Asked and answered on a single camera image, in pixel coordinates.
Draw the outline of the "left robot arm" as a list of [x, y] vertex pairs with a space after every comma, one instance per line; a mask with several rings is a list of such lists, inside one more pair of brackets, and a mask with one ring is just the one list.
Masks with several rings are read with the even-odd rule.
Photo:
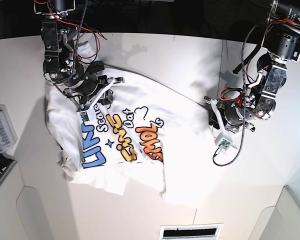
[[248, 71], [252, 58], [264, 48], [267, 52], [257, 61], [257, 78], [244, 84], [246, 89], [226, 87], [216, 100], [216, 113], [209, 125], [237, 133], [242, 126], [254, 131], [253, 119], [268, 120], [276, 107], [276, 95], [287, 80], [287, 62], [300, 59], [300, 0], [274, 0], [263, 22], [263, 39], [234, 70]]

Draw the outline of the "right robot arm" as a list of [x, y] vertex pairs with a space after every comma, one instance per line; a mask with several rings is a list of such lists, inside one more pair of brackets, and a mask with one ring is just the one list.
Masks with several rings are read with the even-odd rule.
[[99, 33], [88, 27], [84, 18], [88, 3], [84, 3], [81, 19], [67, 19], [76, 9], [74, 0], [36, 0], [34, 12], [45, 18], [41, 23], [41, 39], [44, 44], [43, 76], [64, 97], [72, 101], [79, 110], [99, 103], [103, 106], [113, 102], [111, 84], [123, 82], [122, 77], [110, 78], [102, 75], [105, 65], [97, 60], [97, 53], [90, 57], [79, 54], [84, 43], [80, 38], [91, 33], [100, 50]]

